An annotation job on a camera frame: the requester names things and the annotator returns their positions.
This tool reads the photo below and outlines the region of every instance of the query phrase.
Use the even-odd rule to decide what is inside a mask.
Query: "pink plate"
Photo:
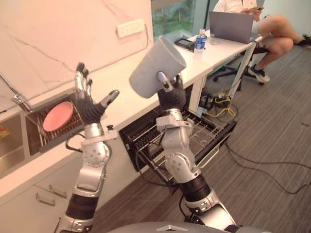
[[[47,132],[62,128],[72,117],[72,103],[66,101],[55,106],[48,113],[43,122],[43,129]]]

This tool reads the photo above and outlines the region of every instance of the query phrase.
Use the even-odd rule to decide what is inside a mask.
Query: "electrical outlet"
[[[142,32],[145,29],[145,22],[143,19],[137,19],[117,26],[117,34],[119,38],[127,35]]]

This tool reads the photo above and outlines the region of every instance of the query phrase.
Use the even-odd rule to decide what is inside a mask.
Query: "office chair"
[[[255,48],[250,61],[253,59],[253,55],[254,54],[266,53],[266,52],[268,52],[268,50],[265,49],[265,48]],[[248,73],[248,68],[249,68],[249,66],[246,66],[243,74],[241,75],[241,82],[239,84],[239,87],[238,87],[237,91],[241,91],[241,88],[242,88],[242,78],[244,76],[251,77],[251,78],[254,78],[254,79],[256,78],[254,75],[251,75],[251,74]],[[213,81],[217,82],[220,77],[226,77],[226,76],[233,75],[233,74],[236,75],[238,73],[238,70],[239,70],[239,68],[232,68],[232,67],[229,67],[229,66],[223,66],[221,68],[222,71],[225,71],[226,69],[228,69],[230,71],[227,72],[227,73],[224,73],[224,74],[216,75],[213,78]]]

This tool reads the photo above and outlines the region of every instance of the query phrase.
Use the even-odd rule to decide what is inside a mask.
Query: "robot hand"
[[[157,93],[163,110],[182,109],[187,98],[180,76],[177,75],[175,80],[170,81],[163,72],[158,72],[157,78],[163,87]]]
[[[95,104],[91,97],[93,80],[88,79],[87,76],[88,70],[84,63],[79,63],[76,69],[77,108],[86,125],[100,122],[108,105],[119,95],[118,90],[113,90],[102,101]]]

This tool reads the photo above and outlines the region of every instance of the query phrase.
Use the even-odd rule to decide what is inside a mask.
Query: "sink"
[[[74,104],[74,93],[42,104],[32,113],[21,112],[0,122],[0,126],[10,133],[0,139],[0,179],[83,129],[82,119],[74,106],[74,114],[64,127],[53,132],[43,130],[48,112],[64,101]]]
[[[26,158],[23,147],[21,116],[15,115],[0,125],[10,134],[0,139],[0,177]]]
[[[47,132],[43,129],[43,122],[50,110],[56,105],[69,101],[74,106],[74,111],[69,122],[61,129]],[[27,141],[30,156],[37,153],[44,153],[47,150],[64,142],[70,136],[76,134],[83,129],[83,122],[80,114],[78,113],[75,105],[75,94],[62,96],[53,102],[41,105],[40,108],[25,116]]]

